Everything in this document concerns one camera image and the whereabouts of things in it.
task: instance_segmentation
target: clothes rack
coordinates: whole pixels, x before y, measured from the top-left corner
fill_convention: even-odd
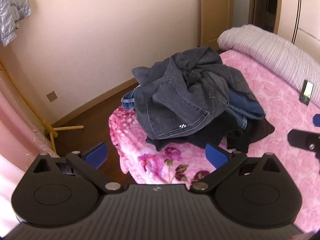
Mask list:
[[[50,135],[50,141],[52,145],[52,150],[57,153],[56,147],[54,144],[54,138],[57,138],[58,136],[58,131],[64,131],[64,130],[75,130],[75,129],[83,129],[83,125],[77,125],[77,126],[66,126],[66,127],[57,127],[53,128],[50,123],[47,122],[46,119],[44,119],[41,114],[36,110],[36,108],[31,104],[31,102],[27,99],[26,95],[19,89],[17,83],[15,82],[12,74],[8,71],[7,67],[4,65],[2,60],[0,59],[0,71],[4,71],[5,74],[7,75],[8,79],[14,86],[14,88],[17,90],[18,94],[21,96],[23,101],[27,104],[27,106],[30,108],[30,110],[35,114],[35,116],[39,119],[41,122],[41,125],[44,127],[45,130],[48,131]]]

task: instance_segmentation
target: wall outlet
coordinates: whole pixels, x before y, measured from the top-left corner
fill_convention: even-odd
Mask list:
[[[50,102],[56,100],[58,97],[54,91],[50,92],[47,94],[47,98],[49,99]]]

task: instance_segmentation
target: pile of clothes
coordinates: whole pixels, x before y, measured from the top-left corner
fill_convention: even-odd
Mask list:
[[[242,73],[223,65],[210,47],[176,53],[132,73],[139,86],[121,103],[135,110],[146,142],[158,151],[171,142],[218,146],[226,137],[228,149],[247,153],[251,143],[275,130]]]

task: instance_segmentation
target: jeans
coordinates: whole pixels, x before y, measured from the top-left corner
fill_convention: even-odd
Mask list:
[[[229,103],[226,111],[231,114],[243,130],[247,127],[248,118],[251,120],[262,120],[266,114],[258,102],[247,98],[244,94],[229,89]]]
[[[122,107],[125,110],[134,109],[134,94],[137,91],[139,87],[136,87],[135,89],[131,90],[130,92],[126,93],[121,98]]]

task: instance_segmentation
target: metal screw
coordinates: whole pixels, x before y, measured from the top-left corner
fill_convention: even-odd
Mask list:
[[[192,185],[195,190],[206,190],[209,185],[204,182],[197,182]]]
[[[107,190],[118,190],[121,188],[121,185],[117,182],[109,182],[105,185]]]

